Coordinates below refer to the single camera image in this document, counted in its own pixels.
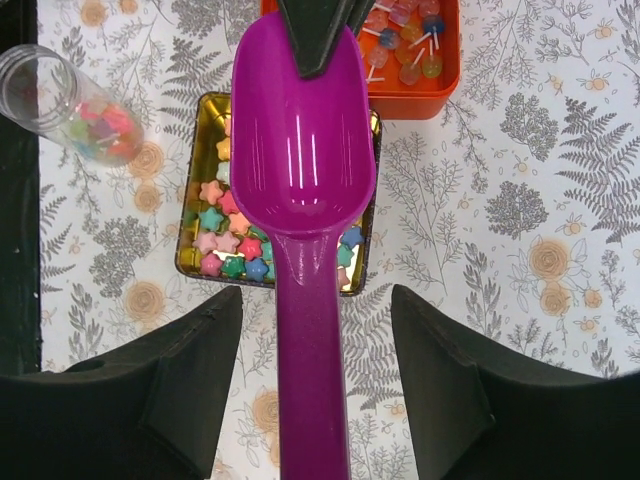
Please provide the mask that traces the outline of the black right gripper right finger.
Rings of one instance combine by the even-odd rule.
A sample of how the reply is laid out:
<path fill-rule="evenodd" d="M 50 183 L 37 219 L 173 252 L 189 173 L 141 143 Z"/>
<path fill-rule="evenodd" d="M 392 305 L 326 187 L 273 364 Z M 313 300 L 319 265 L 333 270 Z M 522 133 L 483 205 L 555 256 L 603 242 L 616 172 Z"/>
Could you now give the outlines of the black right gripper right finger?
<path fill-rule="evenodd" d="M 395 285 L 393 336 L 422 479 L 635 479 L 639 376 L 529 358 Z"/>

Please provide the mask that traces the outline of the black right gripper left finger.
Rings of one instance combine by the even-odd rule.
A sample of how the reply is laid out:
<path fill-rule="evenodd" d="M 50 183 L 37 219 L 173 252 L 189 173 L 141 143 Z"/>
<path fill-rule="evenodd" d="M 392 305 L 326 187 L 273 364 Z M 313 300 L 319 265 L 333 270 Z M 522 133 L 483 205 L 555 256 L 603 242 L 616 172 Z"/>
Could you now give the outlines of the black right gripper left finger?
<path fill-rule="evenodd" d="M 207 479 L 243 317 L 227 287 L 61 373 L 1 380 L 5 479 Z"/>

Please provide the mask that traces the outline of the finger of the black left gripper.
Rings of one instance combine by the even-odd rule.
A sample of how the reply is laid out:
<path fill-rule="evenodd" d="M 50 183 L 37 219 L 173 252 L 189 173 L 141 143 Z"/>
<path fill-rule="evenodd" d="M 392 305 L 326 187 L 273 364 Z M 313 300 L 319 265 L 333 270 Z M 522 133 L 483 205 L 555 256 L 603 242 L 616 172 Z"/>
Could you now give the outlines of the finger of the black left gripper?
<path fill-rule="evenodd" d="M 286 25 L 301 78 L 322 75 L 345 28 L 357 35 L 374 0 L 282 0 L 278 9 Z"/>

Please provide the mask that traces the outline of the orange tray of lollipops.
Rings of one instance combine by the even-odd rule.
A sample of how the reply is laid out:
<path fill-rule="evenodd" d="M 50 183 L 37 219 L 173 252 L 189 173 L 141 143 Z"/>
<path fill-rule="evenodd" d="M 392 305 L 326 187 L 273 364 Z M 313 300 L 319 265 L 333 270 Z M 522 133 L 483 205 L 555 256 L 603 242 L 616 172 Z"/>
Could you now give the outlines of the orange tray of lollipops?
<path fill-rule="evenodd" d="M 458 1 L 376 1 L 358 42 L 369 101 L 384 119 L 427 120 L 460 76 Z"/>

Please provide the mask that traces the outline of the purple plastic scoop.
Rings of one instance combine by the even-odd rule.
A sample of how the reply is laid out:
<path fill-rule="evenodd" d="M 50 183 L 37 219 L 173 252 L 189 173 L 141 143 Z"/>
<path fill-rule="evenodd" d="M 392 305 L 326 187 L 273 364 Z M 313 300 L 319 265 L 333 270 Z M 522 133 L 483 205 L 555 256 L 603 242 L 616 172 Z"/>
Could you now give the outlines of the purple plastic scoop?
<path fill-rule="evenodd" d="M 302 79 L 285 22 L 254 22 L 236 51 L 230 181 L 272 244 L 280 475 L 350 475 L 337 244 L 362 214 L 376 164 L 358 43 L 344 30 L 326 72 Z"/>

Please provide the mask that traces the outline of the tin of opaque star candies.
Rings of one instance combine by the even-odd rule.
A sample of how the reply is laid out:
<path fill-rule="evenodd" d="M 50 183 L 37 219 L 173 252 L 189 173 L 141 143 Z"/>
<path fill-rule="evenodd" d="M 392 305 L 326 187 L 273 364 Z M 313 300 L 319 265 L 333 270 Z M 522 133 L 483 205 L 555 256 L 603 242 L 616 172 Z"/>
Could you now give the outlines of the tin of opaque star candies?
<path fill-rule="evenodd" d="M 272 243 L 241 215 L 230 187 L 231 99 L 209 92 L 198 102 L 175 266 L 189 277 L 275 287 Z M 337 243 L 340 295 L 364 287 L 375 194 Z"/>

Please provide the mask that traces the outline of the clear glass jar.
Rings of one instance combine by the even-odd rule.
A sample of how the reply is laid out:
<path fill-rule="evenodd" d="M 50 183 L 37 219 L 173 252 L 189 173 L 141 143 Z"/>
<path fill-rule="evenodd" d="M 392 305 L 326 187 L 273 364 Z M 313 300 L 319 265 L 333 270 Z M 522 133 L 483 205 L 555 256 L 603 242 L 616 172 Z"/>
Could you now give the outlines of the clear glass jar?
<path fill-rule="evenodd" d="M 107 166 L 142 150 L 136 116 L 70 61 L 37 44 L 1 54 L 1 114 L 26 130 Z"/>

